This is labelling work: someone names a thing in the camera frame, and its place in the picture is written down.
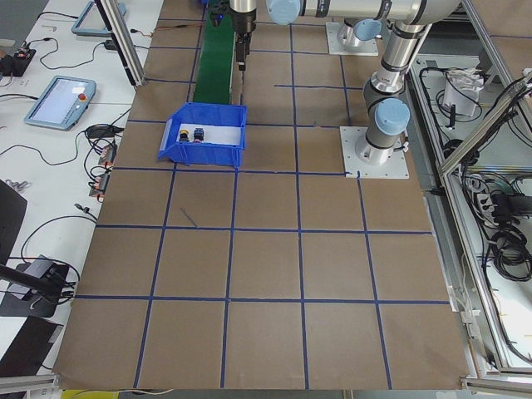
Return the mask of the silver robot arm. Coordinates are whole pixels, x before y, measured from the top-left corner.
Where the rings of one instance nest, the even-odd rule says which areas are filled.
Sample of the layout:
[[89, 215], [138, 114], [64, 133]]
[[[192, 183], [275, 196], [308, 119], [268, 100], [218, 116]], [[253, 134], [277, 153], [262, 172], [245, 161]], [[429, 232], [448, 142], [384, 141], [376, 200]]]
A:
[[300, 16], [354, 18], [359, 22], [392, 22], [381, 64], [364, 87], [369, 115], [365, 136], [358, 139], [357, 157], [369, 165], [383, 165], [410, 120], [406, 104], [397, 99], [404, 76], [430, 25], [448, 17], [457, 1], [267, 1], [269, 17], [288, 25]]
[[345, 18], [337, 33], [338, 41], [346, 47], [358, 47], [375, 39], [382, 30], [382, 22], [372, 18]]

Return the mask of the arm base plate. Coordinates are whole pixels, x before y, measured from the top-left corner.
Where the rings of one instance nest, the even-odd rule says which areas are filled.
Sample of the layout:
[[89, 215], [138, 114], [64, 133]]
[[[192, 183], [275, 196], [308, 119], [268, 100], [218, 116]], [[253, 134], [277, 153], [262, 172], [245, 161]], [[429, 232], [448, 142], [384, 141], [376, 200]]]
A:
[[342, 156], [347, 178], [396, 179], [409, 178], [399, 138], [389, 149], [377, 149], [367, 142], [365, 126], [341, 126]]
[[326, 33], [328, 53], [332, 55], [376, 57], [377, 41], [371, 38], [362, 41], [356, 37], [354, 29], [344, 22], [327, 22]]

